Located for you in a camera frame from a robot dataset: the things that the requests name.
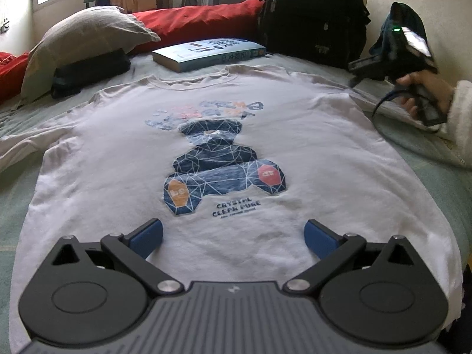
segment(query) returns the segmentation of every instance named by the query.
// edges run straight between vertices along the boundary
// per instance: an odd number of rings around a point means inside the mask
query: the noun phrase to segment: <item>black backpack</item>
[[[363,0],[265,0],[260,41],[271,53],[346,68],[364,49],[368,16]]]

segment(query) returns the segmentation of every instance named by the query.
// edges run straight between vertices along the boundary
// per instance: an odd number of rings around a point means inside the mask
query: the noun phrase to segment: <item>ribbed gray surface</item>
[[[146,320],[117,341],[92,349],[34,343],[23,354],[370,354],[330,329],[312,302],[279,292],[273,282],[205,283],[159,299]],[[429,344],[403,354],[442,353]]]

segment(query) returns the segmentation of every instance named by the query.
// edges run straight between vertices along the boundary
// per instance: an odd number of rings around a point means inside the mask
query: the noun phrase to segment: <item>triangular hole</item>
[[[79,257],[77,257],[76,252],[74,252],[74,248],[72,245],[64,245],[62,246],[59,254],[56,256],[53,265],[65,265],[75,262],[79,262]]]
[[[395,246],[390,255],[389,262],[397,263],[399,265],[413,265],[412,259],[402,245]]]

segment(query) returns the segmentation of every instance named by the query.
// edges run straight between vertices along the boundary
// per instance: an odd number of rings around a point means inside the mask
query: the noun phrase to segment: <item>blue gripper pad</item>
[[[162,243],[162,222],[153,219],[131,234],[134,233],[136,234],[128,238],[128,247],[146,259]]]
[[[310,219],[305,224],[305,243],[320,260],[336,250],[343,242],[343,237],[337,235],[323,224]]]

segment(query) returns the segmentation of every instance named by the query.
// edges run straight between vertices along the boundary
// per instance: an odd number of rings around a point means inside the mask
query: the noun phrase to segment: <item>patterned wallpaper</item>
[[[441,75],[451,83],[472,80],[472,0],[367,0],[372,22],[364,55],[377,40],[394,1],[410,5],[423,20]]]

